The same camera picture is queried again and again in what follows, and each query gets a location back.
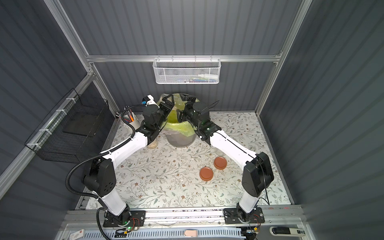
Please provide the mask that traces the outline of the oatmeal jar with beige lid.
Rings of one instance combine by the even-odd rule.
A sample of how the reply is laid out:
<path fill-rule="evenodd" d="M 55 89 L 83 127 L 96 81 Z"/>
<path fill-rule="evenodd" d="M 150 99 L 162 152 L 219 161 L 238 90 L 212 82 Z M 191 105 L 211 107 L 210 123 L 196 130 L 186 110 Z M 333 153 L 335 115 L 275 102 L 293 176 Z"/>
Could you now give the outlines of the oatmeal jar with beige lid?
<path fill-rule="evenodd" d="M 148 149 L 155 149 L 155 148 L 157 148 L 158 144 L 159 144 L 159 142 L 157 140 L 155 140 L 152 143 L 148 144 L 147 148 Z"/>

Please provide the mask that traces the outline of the grey bin with green bag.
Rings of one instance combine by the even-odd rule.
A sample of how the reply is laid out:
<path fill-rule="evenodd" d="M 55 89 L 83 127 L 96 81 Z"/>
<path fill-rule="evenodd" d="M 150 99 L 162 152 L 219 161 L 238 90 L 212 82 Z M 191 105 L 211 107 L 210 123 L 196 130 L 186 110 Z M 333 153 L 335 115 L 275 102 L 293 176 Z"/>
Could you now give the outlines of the grey bin with green bag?
<path fill-rule="evenodd" d="M 181 101 L 179 93 L 172 95 L 174 100 Z M 197 135 L 189 122 L 178 121 L 177 113 L 177 111 L 171 111 L 161 133 L 172 146 L 176 148 L 188 147 L 195 141 Z"/>

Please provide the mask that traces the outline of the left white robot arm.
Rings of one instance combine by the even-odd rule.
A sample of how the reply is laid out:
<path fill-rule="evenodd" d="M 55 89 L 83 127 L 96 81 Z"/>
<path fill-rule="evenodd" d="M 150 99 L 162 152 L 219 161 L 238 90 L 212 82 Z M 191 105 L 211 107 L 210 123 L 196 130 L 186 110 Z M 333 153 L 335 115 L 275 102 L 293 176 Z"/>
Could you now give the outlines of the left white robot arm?
<path fill-rule="evenodd" d="M 103 208 L 113 216 L 128 218 L 129 212 L 129 207 L 116 189 L 115 170 L 128 157 L 156 140 L 174 105 L 172 95 L 163 97 L 159 104 L 156 104 L 151 96 L 145 97 L 140 105 L 140 107 L 144 107 L 144 120 L 140 127 L 136 130 L 122 118 L 123 123 L 133 130 L 131 136 L 115 147 L 101 152 L 100 157 L 96 157 L 87 164 L 82 182 L 92 194 L 96 195 L 95 198 Z"/>

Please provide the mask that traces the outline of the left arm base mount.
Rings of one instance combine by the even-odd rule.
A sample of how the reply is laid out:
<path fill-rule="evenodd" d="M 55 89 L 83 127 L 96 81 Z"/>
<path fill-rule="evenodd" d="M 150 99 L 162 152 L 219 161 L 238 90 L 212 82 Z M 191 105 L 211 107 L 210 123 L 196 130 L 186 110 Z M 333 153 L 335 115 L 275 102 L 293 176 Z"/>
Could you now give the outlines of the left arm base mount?
<path fill-rule="evenodd" d="M 115 216 L 108 212 L 105 214 L 103 227 L 117 228 L 117 227 L 142 227 L 146 218 L 146 211 L 124 211 L 121 215 Z"/>

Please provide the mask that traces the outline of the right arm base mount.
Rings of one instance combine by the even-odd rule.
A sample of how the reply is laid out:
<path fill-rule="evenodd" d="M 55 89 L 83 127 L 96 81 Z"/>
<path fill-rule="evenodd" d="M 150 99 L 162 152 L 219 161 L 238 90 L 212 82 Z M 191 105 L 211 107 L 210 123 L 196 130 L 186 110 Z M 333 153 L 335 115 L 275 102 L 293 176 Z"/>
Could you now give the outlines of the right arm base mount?
<path fill-rule="evenodd" d="M 244 212 L 241 208 L 225 208 L 223 209 L 223 215 L 227 225 L 265 223 L 261 208 L 253 208 L 250 213 Z"/>

